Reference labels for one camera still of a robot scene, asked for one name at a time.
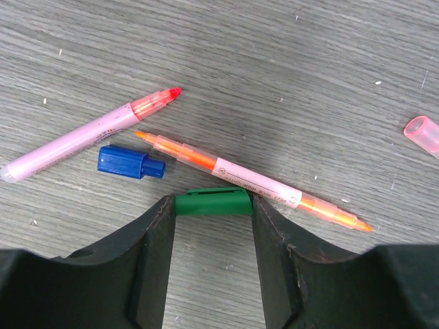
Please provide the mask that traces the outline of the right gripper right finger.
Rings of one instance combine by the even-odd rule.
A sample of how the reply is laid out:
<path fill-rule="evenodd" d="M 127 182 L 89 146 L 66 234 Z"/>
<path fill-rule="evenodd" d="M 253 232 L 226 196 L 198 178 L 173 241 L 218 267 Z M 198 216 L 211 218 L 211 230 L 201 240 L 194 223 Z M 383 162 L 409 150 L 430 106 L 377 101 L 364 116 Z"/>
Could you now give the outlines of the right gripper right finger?
<path fill-rule="evenodd" d="M 267 328 L 438 327 L 437 245 L 378 245 L 356 254 L 261 197 L 252 205 Z"/>

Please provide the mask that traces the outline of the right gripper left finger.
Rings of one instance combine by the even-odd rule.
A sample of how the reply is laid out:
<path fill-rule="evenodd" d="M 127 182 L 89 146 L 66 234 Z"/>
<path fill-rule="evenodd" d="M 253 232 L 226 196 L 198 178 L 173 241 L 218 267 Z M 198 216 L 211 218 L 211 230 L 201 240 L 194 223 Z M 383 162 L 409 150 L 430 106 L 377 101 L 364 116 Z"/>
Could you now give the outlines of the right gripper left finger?
<path fill-rule="evenodd" d="M 2 328 L 160 328 L 175 198 L 71 255 L 1 250 Z"/>

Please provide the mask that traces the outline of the dark green pen cap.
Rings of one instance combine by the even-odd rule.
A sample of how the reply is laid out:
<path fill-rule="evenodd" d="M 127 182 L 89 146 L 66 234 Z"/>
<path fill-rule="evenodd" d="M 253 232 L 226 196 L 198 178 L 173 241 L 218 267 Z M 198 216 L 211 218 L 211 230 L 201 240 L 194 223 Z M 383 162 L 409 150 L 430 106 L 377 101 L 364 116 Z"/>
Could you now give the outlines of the dark green pen cap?
<path fill-rule="evenodd" d="M 251 215 L 252 202 L 244 188 L 191 189 L 175 197 L 175 211 L 177 216 Z"/>

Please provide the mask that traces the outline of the blue pen cap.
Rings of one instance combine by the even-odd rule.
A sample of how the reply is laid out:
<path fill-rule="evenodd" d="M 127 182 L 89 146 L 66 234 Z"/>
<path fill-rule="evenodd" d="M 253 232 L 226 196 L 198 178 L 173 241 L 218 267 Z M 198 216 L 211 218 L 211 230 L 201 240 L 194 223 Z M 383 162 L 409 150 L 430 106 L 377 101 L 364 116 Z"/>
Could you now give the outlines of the blue pen cap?
<path fill-rule="evenodd" d="M 162 178 L 165 163 L 151 159 L 143 151 L 108 145 L 99 150 L 97 170 L 139 180 L 144 176 Z"/>

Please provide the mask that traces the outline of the pink highlighter pen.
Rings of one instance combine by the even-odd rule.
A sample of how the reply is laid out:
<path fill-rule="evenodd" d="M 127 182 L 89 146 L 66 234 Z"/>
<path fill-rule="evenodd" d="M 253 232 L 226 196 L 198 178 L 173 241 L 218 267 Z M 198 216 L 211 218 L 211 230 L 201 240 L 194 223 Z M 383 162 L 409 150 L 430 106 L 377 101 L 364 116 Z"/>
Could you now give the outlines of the pink highlighter pen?
<path fill-rule="evenodd" d="M 1 179 L 7 183 L 27 179 L 99 141 L 137 124 L 164 108 L 181 92 L 180 87 L 175 87 L 128 102 L 8 163 L 1 169 Z"/>

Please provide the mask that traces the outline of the pink translucent pen cap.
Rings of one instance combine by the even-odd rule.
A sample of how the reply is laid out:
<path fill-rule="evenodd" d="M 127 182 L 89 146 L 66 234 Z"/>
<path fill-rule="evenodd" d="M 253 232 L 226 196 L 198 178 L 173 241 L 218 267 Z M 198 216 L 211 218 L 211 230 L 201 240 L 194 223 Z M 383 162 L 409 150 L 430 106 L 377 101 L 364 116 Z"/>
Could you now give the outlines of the pink translucent pen cap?
<path fill-rule="evenodd" d="M 412 119 L 403 134 L 419 147 L 438 158 L 438 125 L 426 116 Z"/>

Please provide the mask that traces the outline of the orange white marker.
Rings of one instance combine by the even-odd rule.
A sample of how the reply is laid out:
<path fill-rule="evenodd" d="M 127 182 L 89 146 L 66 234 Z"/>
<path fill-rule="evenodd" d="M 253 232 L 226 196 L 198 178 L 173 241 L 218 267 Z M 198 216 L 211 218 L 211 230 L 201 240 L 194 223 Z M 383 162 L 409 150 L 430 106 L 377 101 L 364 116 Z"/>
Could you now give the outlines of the orange white marker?
<path fill-rule="evenodd" d="M 134 133 L 155 150 L 177 161 L 209 173 L 217 178 L 245 188 L 260 196 L 296 208 L 324 221 L 336 223 L 349 229 L 371 232 L 372 228 L 357 216 L 339 209 L 336 205 L 309 195 L 297 188 L 278 182 L 223 158 L 209 154 L 185 143 L 146 132 Z"/>

